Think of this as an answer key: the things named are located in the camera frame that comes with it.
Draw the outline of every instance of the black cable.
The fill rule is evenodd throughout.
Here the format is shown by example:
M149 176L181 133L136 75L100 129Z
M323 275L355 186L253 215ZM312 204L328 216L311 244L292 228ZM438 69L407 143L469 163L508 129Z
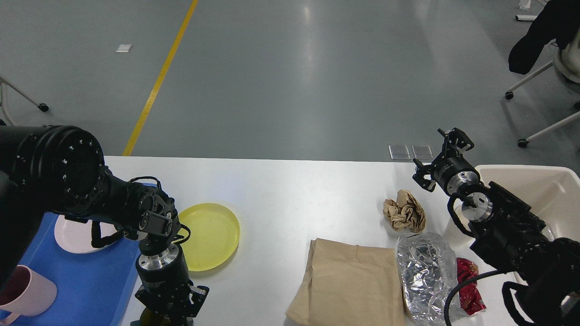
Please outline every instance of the black cable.
M459 220L459 217L457 216L457 214L455 213L455 210L453 208L453 205L455 204L455 200L457 200L459 198L460 197L456 194L452 194L449 197L449 201L447 202L447 211L449 212L449 215L451 215L451 220L453 221L455 226L459 229L459 231L461 231L461 233L465 234L466 236L473 238L473 233L471 231L469 231L468 229L466 229L465 226L463 226L463 223L461 223L461 221Z
M505 282L503 283L502 286L503 304L506 306L507 312L518 326L535 325L534 323L525 320L524 317L520 314L520 312L517 311L516 304L513 301L512 292L510 291L510 290L523 291L525 293L527 289L528 289L527 286L515 282Z
M505 273L507 273L507 272L500 271L500 270L488 271L486 273L479 274L478 276L474 276L468 280L465 280L465 281L459 283L455 288L453 288L453 290L451 290L451 292L447 296L447 299L445 300L445 306L443 307L443 318L445 318L445 324L447 326L451 326L451 320L449 319L449 306L451 305L451 301L453 300L453 297L457 294L457 292L459 292L459 290L461 290L465 286L467 286L467 285L469 285L477 280L480 280L482 278L486 278L486 277L494 276L494 275L499 275L499 274L505 274Z
M150 179L150 180L155 180L155 181L157 182L157 187L158 187L160 190L163 190L163 189L161 188L161 181L159 181L159 179L155 178L154 176L138 176L138 177L136 177L136 178L133 178L133 179L129 180L129 182L135 182L135 181L137 181L137 180L143 180L143 179Z
M191 230L185 224L182 224L182 229L185 229L185 231L187 231L187 237L184 238L181 234L177 234L173 240L174 241L179 239L181 240L174 242L174 244L182 244L187 240L189 240L189 237L191 236Z
M98 221L93 221L90 227L90 245L93 248L108 246L123 237L123 231L118 230L110 236L101 237L101 225Z

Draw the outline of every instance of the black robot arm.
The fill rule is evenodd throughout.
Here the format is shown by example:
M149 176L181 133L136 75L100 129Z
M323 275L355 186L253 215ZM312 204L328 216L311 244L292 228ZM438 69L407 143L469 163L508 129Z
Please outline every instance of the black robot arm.
M464 234L475 239L470 249L483 261L503 273L515 271L528 283L503 286L504 303L514 321L530 325L517 312L510 290L516 291L522 310L535 325L579 325L580 243L567 238L550 241L542 234L546 223L530 212L528 204L495 182L483 185L463 158L463 150L473 148L464 132L454 128L439 133L445 137L441 154L430 165L415 160L413 179L429 191L435 183L443 188L450 197L449 214ZM454 212L456 199L463 202L469 230Z
M0 126L0 248L7 253L0 289L46 211L81 223L114 224L125 237L141 239L136 268L143 286L137 298L172 325L193 323L209 289L193 286L183 251L172 242L182 228L175 200L160 187L115 177L87 131Z

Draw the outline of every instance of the brown paper bag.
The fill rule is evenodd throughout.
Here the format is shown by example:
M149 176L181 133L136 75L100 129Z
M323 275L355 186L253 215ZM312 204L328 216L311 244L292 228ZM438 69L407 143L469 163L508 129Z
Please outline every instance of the brown paper bag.
M404 321L393 249L316 239L286 315L306 326L390 326Z

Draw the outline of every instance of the white plate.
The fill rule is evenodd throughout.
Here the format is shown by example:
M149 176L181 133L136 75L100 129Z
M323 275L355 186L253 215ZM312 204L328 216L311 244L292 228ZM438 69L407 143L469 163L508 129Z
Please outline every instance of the white plate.
M55 225L55 240L61 248L71 253L91 253L108 247L93 248L90 245L92 221L85 224L64 219L59 215ZM101 237L110 236L117 230L111 224L101 223Z

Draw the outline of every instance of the white bin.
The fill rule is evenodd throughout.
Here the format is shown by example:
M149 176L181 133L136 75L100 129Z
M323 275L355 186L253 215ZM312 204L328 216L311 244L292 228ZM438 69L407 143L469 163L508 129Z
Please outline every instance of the white bin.
M580 241L580 178L568 168L531 165L478 165L487 186L494 181L532 206L554 238Z

